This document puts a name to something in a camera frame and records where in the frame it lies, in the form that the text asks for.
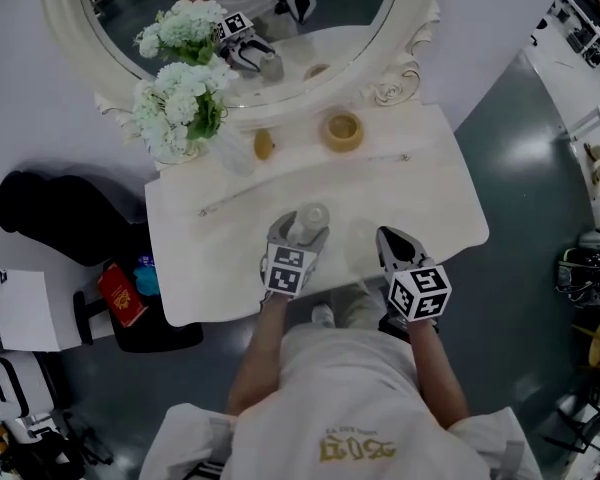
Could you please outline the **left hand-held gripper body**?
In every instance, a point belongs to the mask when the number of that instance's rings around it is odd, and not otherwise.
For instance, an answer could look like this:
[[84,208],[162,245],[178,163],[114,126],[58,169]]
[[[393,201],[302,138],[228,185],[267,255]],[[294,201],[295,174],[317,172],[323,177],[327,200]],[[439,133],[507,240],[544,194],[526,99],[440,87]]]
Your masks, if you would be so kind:
[[263,295],[297,298],[315,268],[317,254],[289,245],[267,243],[264,256]]

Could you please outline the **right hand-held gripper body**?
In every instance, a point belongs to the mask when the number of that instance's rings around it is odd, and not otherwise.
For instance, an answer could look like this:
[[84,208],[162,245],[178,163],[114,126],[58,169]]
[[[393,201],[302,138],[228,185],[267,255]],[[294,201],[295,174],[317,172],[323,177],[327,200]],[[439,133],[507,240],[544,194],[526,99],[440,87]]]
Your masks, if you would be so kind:
[[424,258],[417,266],[407,263],[404,268],[394,265],[385,274],[387,287],[381,293],[386,314],[379,321],[379,330],[400,339],[409,340],[409,325],[437,319],[444,313],[452,287],[442,265]]

